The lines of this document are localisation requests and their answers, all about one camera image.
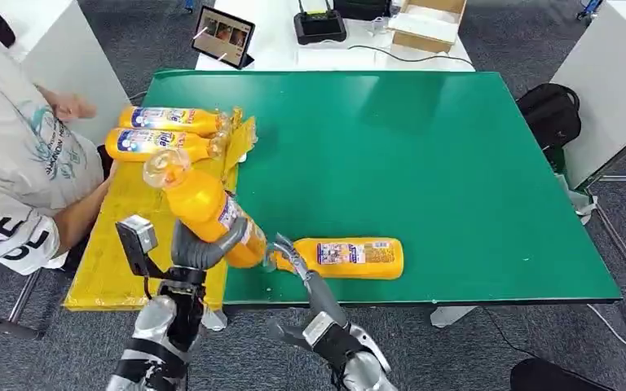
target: cardboard box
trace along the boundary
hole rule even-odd
[[[449,52],[457,40],[466,0],[407,0],[390,20],[392,42],[422,51]]]

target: chair leg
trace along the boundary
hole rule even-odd
[[[20,320],[20,315],[23,314],[23,309],[25,305],[28,304],[28,300],[30,299],[30,295],[32,295],[32,290],[34,289],[37,280],[39,279],[39,275],[42,273],[42,269],[37,269],[34,273],[32,273],[28,280],[25,281],[25,286],[23,290],[20,291],[20,295],[18,296],[18,300],[15,301],[15,305],[13,306],[13,310],[11,311],[11,315],[8,316],[8,322],[18,323]]]
[[[8,322],[0,318],[0,332],[24,338],[26,340],[38,340],[42,334],[30,327],[20,326],[18,323]]]
[[[15,306],[11,311],[11,315],[8,316],[8,319],[0,318],[0,332],[28,340],[38,340],[42,338],[41,332],[30,327],[20,326],[18,324],[20,316],[23,314],[23,309],[25,308],[30,295],[32,295],[34,286],[41,273],[41,269],[37,270],[28,277],[27,281],[25,281],[25,286],[23,287],[23,290],[20,291],[18,300],[15,302]]]

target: tablet screen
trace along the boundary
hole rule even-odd
[[[254,25],[246,20],[202,7],[193,48],[238,68],[253,28]]]

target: robotic hand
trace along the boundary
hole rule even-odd
[[[190,352],[198,340],[205,296],[205,271],[215,266],[244,236],[247,220],[238,217],[214,243],[206,243],[177,221],[171,243],[173,265],[159,270],[148,252],[157,246],[152,224],[134,215],[117,223],[124,252],[135,275],[145,278],[149,302],[117,364],[107,391],[186,388]],[[148,279],[162,279],[157,296]]]
[[[279,251],[291,262],[301,277],[311,303],[311,314],[296,327],[270,321],[272,337],[300,346],[324,358],[333,371],[331,377],[337,389],[396,390],[387,379],[390,364],[371,336],[361,327],[349,322],[324,279],[294,248],[291,240],[277,234],[272,251]]]
[[[148,256],[157,246],[152,224],[140,216],[117,223],[130,268],[145,278],[150,301],[135,320],[133,336],[107,391],[186,388],[187,366],[203,314],[205,271],[243,238],[247,225],[247,220],[239,217],[228,233],[209,244],[176,222],[171,245],[173,265],[163,272]],[[271,335],[327,360],[338,389],[396,390],[386,378],[390,365],[371,336],[349,322],[328,285],[317,272],[308,270],[291,241],[278,234],[273,248],[282,252],[301,277],[308,291],[311,316],[297,327],[270,322]],[[155,297],[148,291],[149,278],[162,279]]]

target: green tabletop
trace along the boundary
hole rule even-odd
[[[399,279],[329,279],[340,302],[620,298],[497,73],[164,71],[144,104],[257,117],[237,199],[268,237],[402,241]],[[226,304],[304,301],[287,272],[229,270]]]

